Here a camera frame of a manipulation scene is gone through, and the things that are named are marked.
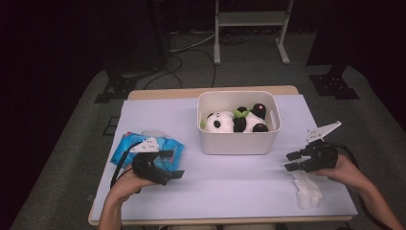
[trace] gray carpet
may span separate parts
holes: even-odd
[[[329,66],[305,66],[315,34],[288,34],[286,52],[291,63],[283,65],[274,43],[276,34],[245,36],[248,41],[237,46],[221,46],[221,65],[216,66],[214,87],[291,84],[304,94],[318,126],[336,121],[342,125],[326,138],[348,146],[361,170],[387,198],[406,226],[406,136],[367,80],[348,67],[343,78],[357,92],[359,100],[335,100],[319,97],[308,75],[324,74]],[[172,48],[181,48],[201,39],[196,35],[173,36]],[[213,46],[198,48],[213,56]],[[182,67],[175,72],[184,88],[210,87],[214,66],[207,55],[190,51],[178,55]],[[170,58],[170,70],[179,66]],[[136,89],[154,78],[139,80]],[[11,229],[96,229],[88,221],[102,170],[113,136],[102,135],[111,117],[120,116],[123,100],[94,103],[106,86],[104,71],[87,87],[56,147],[38,178],[27,202]],[[168,75],[148,85],[147,89],[179,88],[179,80]],[[371,229],[355,194],[351,194],[360,213],[350,221],[354,229]],[[295,222],[289,230],[336,229],[343,222]]]

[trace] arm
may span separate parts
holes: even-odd
[[[99,230],[120,229],[122,226],[122,206],[129,197],[143,187],[154,183],[138,177],[128,166],[108,193],[101,210]]]
[[[368,211],[376,219],[394,230],[404,229],[376,186],[345,155],[338,155],[334,169],[319,170],[316,174],[349,186],[362,197]]]

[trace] white tabletop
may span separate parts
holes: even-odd
[[[124,224],[335,220],[357,215],[347,188],[320,176],[312,176],[324,195],[320,206],[298,207],[298,189],[283,164],[289,163],[285,157],[289,152],[305,147],[307,130],[316,124],[302,95],[274,97],[282,127],[264,155],[203,153],[196,126],[197,98],[125,101],[89,222],[97,224],[100,219],[116,168],[110,158],[122,135],[152,129],[185,145],[178,168],[185,173],[167,186],[146,187],[133,195],[123,206]]]

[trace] stuffed toy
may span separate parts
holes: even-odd
[[[213,133],[234,132],[234,114],[231,111],[211,113],[207,117],[204,130]]]
[[[234,111],[234,115],[234,132],[269,131],[264,121],[266,106],[262,103],[256,103],[251,110],[241,106]]]

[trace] table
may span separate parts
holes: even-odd
[[[215,0],[214,21],[214,64],[220,64],[220,27],[230,26],[282,26],[281,35],[275,39],[282,63],[289,64],[290,60],[283,46],[284,36],[289,23],[294,0],[289,0],[286,11],[238,11],[220,12],[219,0]]]
[[[195,120],[197,97],[214,90],[259,90],[275,96],[282,128],[269,153],[236,156],[201,152]],[[124,102],[89,222],[99,222],[115,170],[109,160],[121,136],[146,129],[159,129],[185,144],[179,164],[185,174],[167,186],[146,187],[133,195],[123,206],[123,225],[349,220],[357,212],[346,187],[324,177],[313,178],[325,196],[320,206],[310,210],[297,206],[297,188],[283,164],[288,163],[286,154],[305,146],[306,131],[314,127],[304,97],[289,85],[133,91]]]

